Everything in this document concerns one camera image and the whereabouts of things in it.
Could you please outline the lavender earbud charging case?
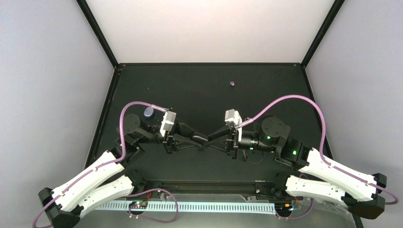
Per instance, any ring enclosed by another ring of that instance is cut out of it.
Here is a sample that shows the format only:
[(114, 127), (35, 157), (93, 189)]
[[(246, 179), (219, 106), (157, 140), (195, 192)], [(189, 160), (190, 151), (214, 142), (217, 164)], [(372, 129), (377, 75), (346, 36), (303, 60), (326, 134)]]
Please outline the lavender earbud charging case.
[(150, 119), (150, 118), (152, 118), (152, 117), (154, 116), (154, 114), (155, 114), (155, 109), (152, 108), (152, 107), (147, 107), (147, 108), (144, 110), (143, 114), (144, 114), (144, 117), (145, 117), (145, 118)]

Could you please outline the black earbud charging case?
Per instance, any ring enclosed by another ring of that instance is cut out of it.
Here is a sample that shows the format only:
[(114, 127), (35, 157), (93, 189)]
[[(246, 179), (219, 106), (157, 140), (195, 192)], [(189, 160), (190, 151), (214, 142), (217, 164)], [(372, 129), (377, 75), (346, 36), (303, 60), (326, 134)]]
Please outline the black earbud charging case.
[(195, 141), (195, 142), (197, 142), (197, 143), (199, 143), (199, 144), (201, 144), (201, 145), (204, 145), (205, 143), (207, 143), (209, 141), (208, 136), (206, 136), (206, 135), (204, 135), (202, 133), (198, 133), (198, 132), (194, 132), (191, 135), (190, 139)]

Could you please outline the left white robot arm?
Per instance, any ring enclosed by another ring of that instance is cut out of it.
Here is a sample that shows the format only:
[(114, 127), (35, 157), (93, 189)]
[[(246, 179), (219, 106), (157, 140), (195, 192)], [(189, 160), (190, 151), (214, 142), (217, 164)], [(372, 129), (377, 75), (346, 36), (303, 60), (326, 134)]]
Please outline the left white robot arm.
[(147, 125), (137, 115), (129, 114), (118, 128), (121, 138), (77, 176), (56, 188), (44, 188), (38, 196), (42, 212), (52, 228), (72, 228), (97, 207), (121, 197), (151, 195), (145, 179), (130, 163), (142, 156), (143, 143), (163, 145), (168, 152), (202, 149), (208, 138), (167, 112), (160, 125)]

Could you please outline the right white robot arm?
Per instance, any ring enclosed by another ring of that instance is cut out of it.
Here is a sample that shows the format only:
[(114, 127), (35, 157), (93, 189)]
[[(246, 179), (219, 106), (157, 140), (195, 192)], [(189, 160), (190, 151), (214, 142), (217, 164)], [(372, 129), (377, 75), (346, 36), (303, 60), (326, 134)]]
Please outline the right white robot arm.
[(225, 152), (233, 159), (239, 150), (271, 153), (274, 161), (314, 176), (313, 180), (306, 180), (286, 172), (276, 174), (268, 189), (269, 195), (276, 200), (320, 199), (365, 219), (376, 219), (384, 212), (386, 202), (380, 194), (386, 186), (386, 176), (354, 171), (322, 156), (317, 149), (306, 147), (289, 133), (290, 127), (282, 120), (267, 116), (254, 124), (253, 131), (241, 132), (233, 123), (228, 123), (203, 146)]

